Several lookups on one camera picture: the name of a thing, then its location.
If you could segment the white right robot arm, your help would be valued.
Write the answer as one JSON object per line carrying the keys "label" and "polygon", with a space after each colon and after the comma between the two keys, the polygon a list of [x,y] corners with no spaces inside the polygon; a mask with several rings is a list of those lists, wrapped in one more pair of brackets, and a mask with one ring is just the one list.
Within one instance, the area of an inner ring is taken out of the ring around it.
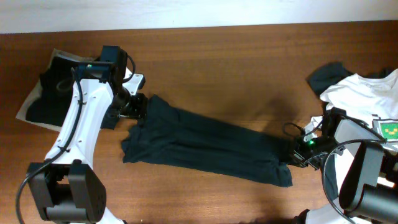
{"label": "white right robot arm", "polygon": [[290,156],[297,167],[321,169],[323,187],[330,159],[343,160],[334,169],[343,176],[338,197],[294,223],[397,223],[397,120],[377,118],[368,126],[332,108],[313,130],[300,130]]}

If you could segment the dark green Nike t-shirt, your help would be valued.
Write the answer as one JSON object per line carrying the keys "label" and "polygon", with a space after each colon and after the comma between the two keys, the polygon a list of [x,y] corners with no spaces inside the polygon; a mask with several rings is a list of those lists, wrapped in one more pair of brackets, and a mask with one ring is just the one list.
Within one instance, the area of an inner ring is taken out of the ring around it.
{"label": "dark green Nike t-shirt", "polygon": [[146,162],[291,187],[290,141],[150,98],[147,116],[122,141],[123,162]]}

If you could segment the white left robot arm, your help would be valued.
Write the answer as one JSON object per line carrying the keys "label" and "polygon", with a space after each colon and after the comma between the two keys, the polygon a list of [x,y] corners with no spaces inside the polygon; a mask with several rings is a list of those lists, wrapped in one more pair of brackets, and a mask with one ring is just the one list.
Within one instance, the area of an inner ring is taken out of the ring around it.
{"label": "white left robot arm", "polygon": [[147,97],[139,90],[142,74],[126,74],[133,59],[119,46],[105,45],[99,60],[71,69],[73,94],[57,140],[43,162],[29,164],[16,196],[16,213],[23,221],[20,199],[28,186],[38,213],[54,223],[123,223],[106,206],[106,188],[93,170],[101,129],[120,118],[141,120]]}

